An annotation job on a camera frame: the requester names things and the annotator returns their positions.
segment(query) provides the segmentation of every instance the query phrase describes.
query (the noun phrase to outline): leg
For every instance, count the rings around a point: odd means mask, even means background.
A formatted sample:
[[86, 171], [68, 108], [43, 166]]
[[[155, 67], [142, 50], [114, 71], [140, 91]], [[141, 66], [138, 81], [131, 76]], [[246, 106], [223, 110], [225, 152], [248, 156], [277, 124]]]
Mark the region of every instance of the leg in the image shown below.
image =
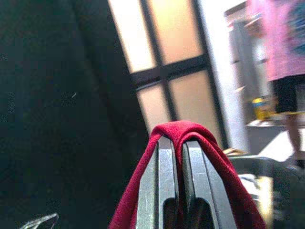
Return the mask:
[[290, 142], [294, 149], [294, 158], [297, 160], [305, 160], [305, 155], [301, 152], [301, 135], [298, 129], [296, 114], [287, 115], [286, 128], [288, 130]]

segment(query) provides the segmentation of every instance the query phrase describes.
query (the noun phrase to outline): red fabric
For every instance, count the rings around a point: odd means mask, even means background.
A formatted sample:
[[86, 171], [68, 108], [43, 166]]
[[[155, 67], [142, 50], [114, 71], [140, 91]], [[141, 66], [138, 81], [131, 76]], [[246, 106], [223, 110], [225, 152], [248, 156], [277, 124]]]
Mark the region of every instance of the red fabric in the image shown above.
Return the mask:
[[[152, 131], [147, 148], [120, 200], [110, 225], [108, 226], [109, 229], [135, 228], [140, 179], [161, 136], [166, 136], [173, 142], [177, 159], [179, 187], [181, 187], [183, 182], [182, 144], [189, 139], [196, 138], [224, 182], [234, 213], [235, 222], [238, 227], [240, 229], [265, 228], [265, 223], [260, 216], [255, 203], [243, 187], [233, 165], [218, 147], [211, 132], [199, 124], [188, 121], [178, 121], [159, 125]], [[181, 225], [181, 222], [183, 221], [181, 209], [180, 205], [178, 225]]]

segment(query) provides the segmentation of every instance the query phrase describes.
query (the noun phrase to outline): black shorts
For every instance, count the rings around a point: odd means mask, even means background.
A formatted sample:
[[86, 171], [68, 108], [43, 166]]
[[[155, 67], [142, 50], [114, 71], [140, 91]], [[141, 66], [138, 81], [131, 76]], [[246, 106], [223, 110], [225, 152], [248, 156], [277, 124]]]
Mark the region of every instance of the black shorts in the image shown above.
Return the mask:
[[272, 81], [277, 113], [297, 112], [296, 86], [305, 83], [304, 75], [287, 76]]

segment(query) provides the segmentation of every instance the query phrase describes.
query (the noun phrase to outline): gray metal object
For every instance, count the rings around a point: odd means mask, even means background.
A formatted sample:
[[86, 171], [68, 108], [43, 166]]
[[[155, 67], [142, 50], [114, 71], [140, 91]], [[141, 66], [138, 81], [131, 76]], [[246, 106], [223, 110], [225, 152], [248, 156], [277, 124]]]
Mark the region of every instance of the gray metal object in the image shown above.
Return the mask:
[[42, 218], [30, 221], [20, 229], [53, 229], [58, 218], [58, 214], [54, 213], [52, 215], [44, 216]]
[[224, 184], [197, 141], [183, 145], [183, 178], [186, 228], [236, 228]]
[[[236, 228], [224, 184], [196, 141], [183, 145], [183, 178], [184, 228]], [[140, 181], [136, 228], [174, 229], [178, 207], [174, 147], [162, 137]]]
[[174, 147], [161, 137], [140, 181], [136, 228], [175, 228], [178, 204]]

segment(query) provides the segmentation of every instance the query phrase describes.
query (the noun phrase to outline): frosted glass pane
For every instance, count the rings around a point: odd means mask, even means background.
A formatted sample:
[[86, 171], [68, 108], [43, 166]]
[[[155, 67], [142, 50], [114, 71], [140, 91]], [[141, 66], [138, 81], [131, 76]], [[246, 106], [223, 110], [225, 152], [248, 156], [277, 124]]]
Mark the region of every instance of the frosted glass pane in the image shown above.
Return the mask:
[[139, 0], [108, 0], [130, 73], [153, 68], [149, 36]]
[[207, 73], [193, 73], [169, 83], [179, 118], [205, 126], [221, 147], [221, 135]]
[[156, 125], [171, 120], [160, 84], [138, 91], [137, 96], [149, 133]]
[[148, 0], [166, 64], [203, 53], [191, 0]]

